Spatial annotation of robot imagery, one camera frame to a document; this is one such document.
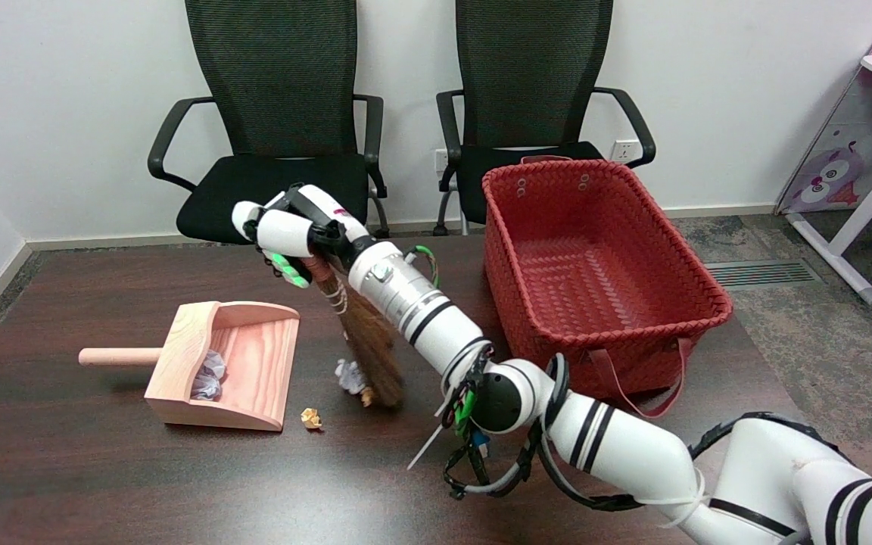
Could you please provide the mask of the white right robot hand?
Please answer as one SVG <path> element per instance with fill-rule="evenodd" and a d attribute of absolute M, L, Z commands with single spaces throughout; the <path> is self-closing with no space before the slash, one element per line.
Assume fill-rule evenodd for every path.
<path fill-rule="evenodd" d="M 347 272 L 361 252 L 377 244 L 353 214 L 314 184 L 294 184 L 264 205 L 239 201 L 231 221 L 276 275 L 298 288 L 313 280 L 304 259 L 333 258 Z"/>

